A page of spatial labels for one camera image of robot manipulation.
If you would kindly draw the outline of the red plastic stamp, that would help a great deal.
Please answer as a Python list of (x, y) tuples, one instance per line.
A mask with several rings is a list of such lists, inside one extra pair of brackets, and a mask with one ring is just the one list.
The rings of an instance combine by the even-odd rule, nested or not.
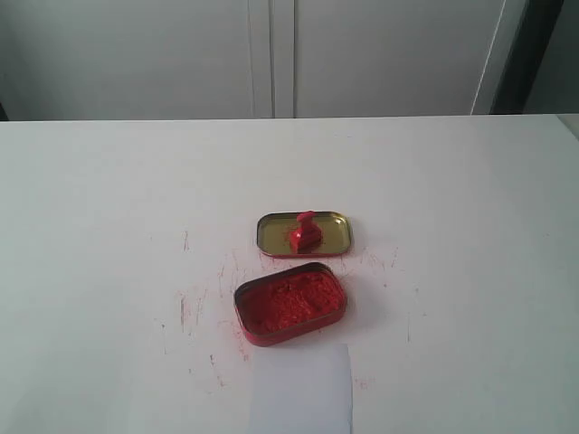
[(322, 230), (314, 222), (316, 213), (307, 211), (297, 218), (298, 227), (290, 234), (289, 243), (294, 253), (304, 253), (315, 249), (322, 241)]

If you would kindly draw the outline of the red ink paste tin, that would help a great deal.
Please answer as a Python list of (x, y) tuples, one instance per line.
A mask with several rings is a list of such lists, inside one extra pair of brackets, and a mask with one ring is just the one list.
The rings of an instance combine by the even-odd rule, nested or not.
[(241, 284), (233, 304), (247, 341), (268, 347), (338, 322), (347, 294), (328, 266), (309, 262)]

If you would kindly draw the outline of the white paper sheet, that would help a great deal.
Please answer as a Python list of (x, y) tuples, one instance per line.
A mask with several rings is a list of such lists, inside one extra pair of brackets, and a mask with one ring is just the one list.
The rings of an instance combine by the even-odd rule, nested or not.
[(249, 433), (350, 433), (351, 363), (346, 344), (259, 348), (253, 356)]

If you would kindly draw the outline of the gold tin lid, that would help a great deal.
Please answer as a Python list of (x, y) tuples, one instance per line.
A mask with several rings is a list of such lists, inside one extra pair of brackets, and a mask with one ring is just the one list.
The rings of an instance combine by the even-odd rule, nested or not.
[(292, 246), (292, 235), (299, 229), (299, 212), (273, 212), (257, 222), (256, 244), (261, 253), (279, 259), (335, 257), (347, 253), (352, 244), (349, 220), (339, 212), (314, 212), (312, 223), (321, 231), (320, 241), (305, 250)]

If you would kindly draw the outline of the white cabinet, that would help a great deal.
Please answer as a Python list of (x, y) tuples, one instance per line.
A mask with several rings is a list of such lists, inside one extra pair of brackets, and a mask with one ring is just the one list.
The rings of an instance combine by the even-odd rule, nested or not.
[(487, 114), (522, 1), (4, 1), (12, 120)]

